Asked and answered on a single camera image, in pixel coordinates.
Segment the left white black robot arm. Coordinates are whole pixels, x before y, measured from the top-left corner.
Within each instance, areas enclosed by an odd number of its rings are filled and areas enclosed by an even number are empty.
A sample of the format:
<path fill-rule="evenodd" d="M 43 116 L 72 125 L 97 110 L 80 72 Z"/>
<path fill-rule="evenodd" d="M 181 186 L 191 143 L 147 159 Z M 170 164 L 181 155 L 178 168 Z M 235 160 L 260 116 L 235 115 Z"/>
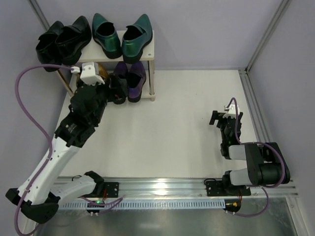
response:
<path fill-rule="evenodd" d="M 95 133 L 110 100 L 109 79 L 96 76 L 91 82 L 79 80 L 70 99 L 69 114 L 60 122 L 54 138 L 48 141 L 46 154 L 30 177 L 19 188 L 10 188 L 5 195 L 17 206 L 16 217 L 22 213 L 38 224 L 45 224 L 59 207 L 77 198 L 98 198 L 89 203 L 92 207 L 111 207 L 119 200 L 119 183 L 105 182 L 94 171 L 61 187 L 53 186 L 67 163 Z M 107 204 L 104 197 L 114 198 L 114 201 Z"/>

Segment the purple loafer shoe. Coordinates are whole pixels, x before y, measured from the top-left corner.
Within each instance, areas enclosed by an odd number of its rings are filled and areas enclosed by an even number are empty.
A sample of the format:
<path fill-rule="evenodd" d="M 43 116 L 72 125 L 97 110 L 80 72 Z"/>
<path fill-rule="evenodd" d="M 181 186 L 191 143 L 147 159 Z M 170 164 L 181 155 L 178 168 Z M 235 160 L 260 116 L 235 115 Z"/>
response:
<path fill-rule="evenodd" d="M 142 88 L 146 81 L 146 71 L 141 61 L 132 64 L 127 74 L 127 99 L 131 103 L 136 103 L 141 99 Z"/>
<path fill-rule="evenodd" d="M 116 73 L 116 74 L 119 75 L 120 77 L 126 78 L 126 77 L 127 77 L 127 74 L 128 74 L 127 65 L 126 65 L 123 61 L 119 62 L 119 63 L 116 65 L 116 67 L 115 67 L 113 73 Z M 124 102 L 114 102 L 114 104 L 117 104 L 117 105 L 120 105 L 120 104 L 123 104 L 123 103 L 124 103 Z"/>

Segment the gold loafer shoe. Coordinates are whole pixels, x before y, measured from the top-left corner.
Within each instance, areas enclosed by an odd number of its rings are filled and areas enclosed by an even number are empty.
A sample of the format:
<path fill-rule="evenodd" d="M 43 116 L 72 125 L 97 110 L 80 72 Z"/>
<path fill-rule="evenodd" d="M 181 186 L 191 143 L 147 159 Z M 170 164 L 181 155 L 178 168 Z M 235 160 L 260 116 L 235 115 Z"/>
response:
<path fill-rule="evenodd" d="M 98 64 L 98 75 L 103 79 L 106 84 L 110 84 L 110 76 L 103 65 Z"/>

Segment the green loafer shoe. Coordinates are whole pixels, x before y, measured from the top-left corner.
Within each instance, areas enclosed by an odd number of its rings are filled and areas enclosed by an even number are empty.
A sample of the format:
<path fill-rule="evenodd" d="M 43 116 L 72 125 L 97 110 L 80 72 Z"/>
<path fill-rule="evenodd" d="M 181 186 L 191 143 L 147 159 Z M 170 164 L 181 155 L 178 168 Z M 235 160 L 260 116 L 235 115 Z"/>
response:
<path fill-rule="evenodd" d="M 92 35 L 109 59 L 116 59 L 122 55 L 121 42 L 114 24 L 99 13 L 93 17 Z"/>
<path fill-rule="evenodd" d="M 142 14 L 126 28 L 122 37 L 122 55 L 125 63 L 135 64 L 140 61 L 143 49 L 152 41 L 153 28 L 147 14 Z"/>

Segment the black loafer shoe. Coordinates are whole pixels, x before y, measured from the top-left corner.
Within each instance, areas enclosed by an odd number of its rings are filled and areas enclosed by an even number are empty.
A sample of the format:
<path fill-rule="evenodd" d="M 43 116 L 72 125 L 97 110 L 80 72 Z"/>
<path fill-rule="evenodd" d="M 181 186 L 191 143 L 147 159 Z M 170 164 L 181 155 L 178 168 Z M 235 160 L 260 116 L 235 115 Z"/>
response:
<path fill-rule="evenodd" d="M 76 64 L 91 38 L 91 28 L 85 16 L 78 17 L 72 25 L 64 26 L 56 39 L 62 64 L 67 66 Z"/>
<path fill-rule="evenodd" d="M 64 25 L 55 21 L 39 38 L 35 50 L 41 64 L 61 65 L 61 56 L 56 46 L 56 39 L 62 33 Z"/>

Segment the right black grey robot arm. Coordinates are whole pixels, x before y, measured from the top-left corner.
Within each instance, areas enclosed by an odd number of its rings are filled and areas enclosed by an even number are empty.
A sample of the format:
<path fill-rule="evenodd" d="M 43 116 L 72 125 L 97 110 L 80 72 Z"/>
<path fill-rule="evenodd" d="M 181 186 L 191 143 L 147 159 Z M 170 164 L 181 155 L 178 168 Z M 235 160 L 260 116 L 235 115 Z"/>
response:
<path fill-rule="evenodd" d="M 236 171 L 226 171 L 220 180 L 205 180 L 209 196 L 249 196 L 250 185 L 274 186 L 288 184 L 291 176 L 288 166 L 277 143 L 240 144 L 237 138 L 241 135 L 241 118 L 232 118 L 227 112 L 212 111 L 210 125 L 217 121 L 221 133 L 220 152 L 226 160 L 241 160 L 246 167 Z"/>

